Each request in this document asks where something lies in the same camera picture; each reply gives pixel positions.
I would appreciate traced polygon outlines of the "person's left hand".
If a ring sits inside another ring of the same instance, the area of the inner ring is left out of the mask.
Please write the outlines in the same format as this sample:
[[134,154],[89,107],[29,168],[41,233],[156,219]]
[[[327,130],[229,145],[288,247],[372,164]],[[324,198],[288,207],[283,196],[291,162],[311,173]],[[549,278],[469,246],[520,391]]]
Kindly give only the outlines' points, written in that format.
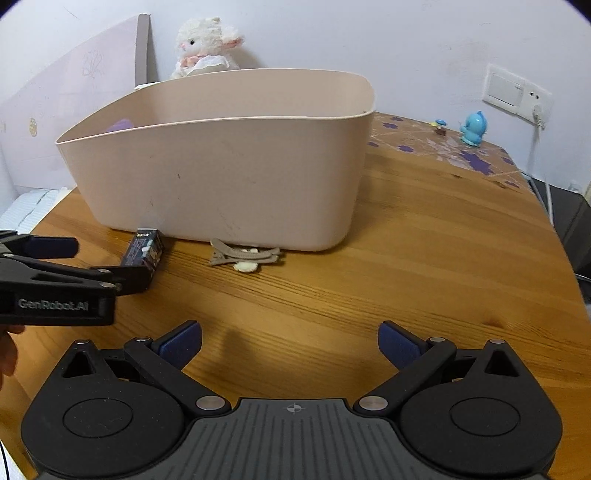
[[5,377],[14,374],[18,360],[18,350],[12,336],[24,331],[23,325],[2,324],[0,327],[0,386],[3,385]]

